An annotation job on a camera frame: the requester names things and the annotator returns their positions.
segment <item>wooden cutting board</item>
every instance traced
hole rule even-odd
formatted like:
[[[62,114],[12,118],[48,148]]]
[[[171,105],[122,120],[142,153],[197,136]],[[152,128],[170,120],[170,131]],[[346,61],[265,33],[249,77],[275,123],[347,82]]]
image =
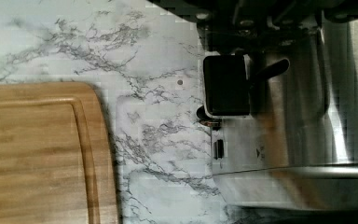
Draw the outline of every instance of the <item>wooden cutting board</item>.
[[[117,223],[115,190],[90,86],[0,86],[0,223]]]

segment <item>stainless steel panel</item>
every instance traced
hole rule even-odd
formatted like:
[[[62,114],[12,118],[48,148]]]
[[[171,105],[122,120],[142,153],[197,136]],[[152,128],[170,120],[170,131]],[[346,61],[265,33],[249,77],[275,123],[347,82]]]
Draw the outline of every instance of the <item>stainless steel panel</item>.
[[[296,210],[358,209],[358,21],[324,25],[281,58],[291,68],[259,87],[252,116],[224,119],[213,179],[230,204]]]
[[[259,66],[281,58],[291,67],[259,88],[252,116],[213,132],[227,151],[214,174],[358,163],[358,21],[327,22],[319,42],[266,53]]]
[[[215,175],[230,204],[294,210],[358,209],[358,166],[290,167]]]

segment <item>white marble surface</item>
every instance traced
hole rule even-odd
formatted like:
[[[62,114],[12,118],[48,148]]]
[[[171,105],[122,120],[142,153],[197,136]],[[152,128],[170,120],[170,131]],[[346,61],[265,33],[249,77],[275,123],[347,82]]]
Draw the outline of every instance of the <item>white marble surface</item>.
[[[145,0],[0,0],[0,84],[85,81],[98,92],[123,223],[278,215],[227,206],[212,180],[210,137],[195,117],[204,55],[194,24]]]

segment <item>black handle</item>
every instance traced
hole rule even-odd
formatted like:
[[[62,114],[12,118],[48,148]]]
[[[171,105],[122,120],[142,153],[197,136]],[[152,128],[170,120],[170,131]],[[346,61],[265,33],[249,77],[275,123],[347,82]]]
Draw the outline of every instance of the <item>black handle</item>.
[[[276,77],[289,69],[290,63],[287,59],[282,59],[277,63],[271,64],[261,71],[259,71],[256,75],[250,78],[250,90],[260,82],[265,82],[272,77]]]

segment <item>espresso machine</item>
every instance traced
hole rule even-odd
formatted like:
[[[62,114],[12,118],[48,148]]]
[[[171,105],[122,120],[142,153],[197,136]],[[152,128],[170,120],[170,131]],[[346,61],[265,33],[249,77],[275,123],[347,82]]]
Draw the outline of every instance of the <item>espresso machine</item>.
[[[227,203],[358,209],[358,1],[154,3],[219,54],[203,60],[197,116]]]

